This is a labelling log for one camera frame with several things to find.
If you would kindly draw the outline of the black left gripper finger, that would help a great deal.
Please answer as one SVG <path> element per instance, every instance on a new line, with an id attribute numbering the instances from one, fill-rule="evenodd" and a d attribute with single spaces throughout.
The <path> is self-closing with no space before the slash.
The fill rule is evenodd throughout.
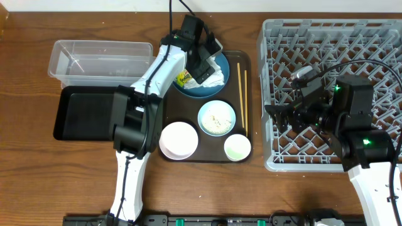
<path id="1" fill-rule="evenodd" d="M 202 84 L 214 72 L 215 69 L 208 61 L 203 61 L 190 68 L 190 74 L 198 84 Z"/>
<path id="2" fill-rule="evenodd" d="M 200 57 L 210 58 L 221 54 L 223 50 L 222 44 L 215 38 L 213 32 L 207 35 L 205 43 L 200 46 Z"/>

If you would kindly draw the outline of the white napkin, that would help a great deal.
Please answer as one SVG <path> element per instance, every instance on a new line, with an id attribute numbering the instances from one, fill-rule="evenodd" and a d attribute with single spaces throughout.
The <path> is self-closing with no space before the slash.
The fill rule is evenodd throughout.
<path id="1" fill-rule="evenodd" d="M 216 57 L 214 56 L 207 61 L 211 64 L 215 72 L 201 84 L 198 84 L 194 78 L 191 78 L 189 81 L 184 82 L 184 89 L 195 89 L 199 87 L 211 88 L 224 85 L 224 74 L 222 73 L 221 67 L 216 62 Z"/>

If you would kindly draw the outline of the yellow green snack wrapper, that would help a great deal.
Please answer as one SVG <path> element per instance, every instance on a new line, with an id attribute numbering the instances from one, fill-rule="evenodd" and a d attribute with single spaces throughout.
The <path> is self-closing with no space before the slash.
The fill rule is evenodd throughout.
<path id="1" fill-rule="evenodd" d="M 179 75 L 175 79 L 175 82 L 178 86 L 183 87 L 191 79 L 192 76 L 190 75 L 190 73 L 187 70 L 184 70 L 179 73 Z"/>

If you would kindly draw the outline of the dark blue plate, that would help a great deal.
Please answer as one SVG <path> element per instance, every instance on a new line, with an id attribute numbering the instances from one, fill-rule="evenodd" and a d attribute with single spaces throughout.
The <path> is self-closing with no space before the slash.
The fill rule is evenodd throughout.
<path id="1" fill-rule="evenodd" d="M 230 68 L 229 68 L 229 62 L 223 53 L 216 56 L 216 62 L 221 67 L 222 73 L 224 74 L 224 85 L 218 85 L 216 87 L 211 88 L 199 87 L 195 89 L 184 89 L 183 87 L 178 86 L 174 80 L 173 82 L 174 87 L 184 95 L 189 96 L 191 98 L 202 99 L 217 94 L 224 88 L 226 83 L 229 81 Z"/>

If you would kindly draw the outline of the light blue bowl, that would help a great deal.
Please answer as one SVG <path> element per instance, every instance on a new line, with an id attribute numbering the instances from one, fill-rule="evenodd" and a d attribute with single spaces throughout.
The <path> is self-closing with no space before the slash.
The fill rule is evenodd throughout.
<path id="1" fill-rule="evenodd" d="M 202 126 L 202 117 L 205 115 L 205 113 L 208 110 L 219 111 L 219 112 L 228 112 L 231 115 L 232 125 L 228 132 L 226 132 L 224 134 L 215 135 L 215 134 L 208 133 L 204 129 L 204 127 Z M 201 130 L 203 130 L 204 133 L 208 134 L 209 136 L 223 136 L 223 135 L 228 134 L 234 128 L 234 126 L 236 124 L 236 113 L 234 112 L 234 109 L 227 102 L 224 102 L 222 100 L 212 100 L 212 101 L 205 103 L 200 108 L 200 110 L 198 112 L 197 120 L 198 120 L 198 124 L 199 124 Z"/>

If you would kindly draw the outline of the rice leftovers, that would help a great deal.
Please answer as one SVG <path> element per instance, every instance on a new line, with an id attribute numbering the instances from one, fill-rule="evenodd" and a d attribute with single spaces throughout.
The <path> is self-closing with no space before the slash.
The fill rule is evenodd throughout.
<path id="1" fill-rule="evenodd" d="M 211 134 L 224 134 L 231 128 L 231 115 L 228 112 L 208 110 L 202 117 L 202 126 Z"/>

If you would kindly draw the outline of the pale green cup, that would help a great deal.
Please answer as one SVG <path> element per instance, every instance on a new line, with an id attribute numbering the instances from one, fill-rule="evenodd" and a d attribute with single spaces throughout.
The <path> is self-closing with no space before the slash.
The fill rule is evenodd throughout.
<path id="1" fill-rule="evenodd" d="M 251 153 L 251 142 L 242 134 L 233 134 L 225 140 L 224 152 L 231 161 L 242 161 Z"/>

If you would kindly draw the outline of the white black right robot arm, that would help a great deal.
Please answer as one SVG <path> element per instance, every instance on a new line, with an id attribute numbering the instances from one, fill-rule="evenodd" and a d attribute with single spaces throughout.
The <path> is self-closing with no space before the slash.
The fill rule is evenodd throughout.
<path id="1" fill-rule="evenodd" d="M 388 64 L 356 59 L 318 72 L 311 66 L 291 74 L 296 99 L 285 105 L 264 106 L 280 133 L 309 126 L 330 136 L 329 148 L 342 163 L 359 197 L 367 225 L 401 225 L 401 180 L 397 166 L 401 145 L 385 130 L 372 126 L 374 87 L 365 77 L 339 75 L 329 92 L 322 77 L 338 68 L 371 63 L 385 68 L 398 83 L 401 77 Z"/>

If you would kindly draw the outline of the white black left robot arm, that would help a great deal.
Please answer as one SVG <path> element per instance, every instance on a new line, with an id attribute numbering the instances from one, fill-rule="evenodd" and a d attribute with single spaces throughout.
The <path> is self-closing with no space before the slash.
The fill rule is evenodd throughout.
<path id="1" fill-rule="evenodd" d="M 162 130 L 163 98 L 170 85 L 184 70 L 203 82 L 214 71 L 211 57 L 222 49 L 214 36 L 199 43 L 194 35 L 167 35 L 144 75 L 130 87 L 118 86 L 109 127 L 118 164 L 117 184 L 107 225 L 134 225 L 141 215 L 145 169 Z"/>

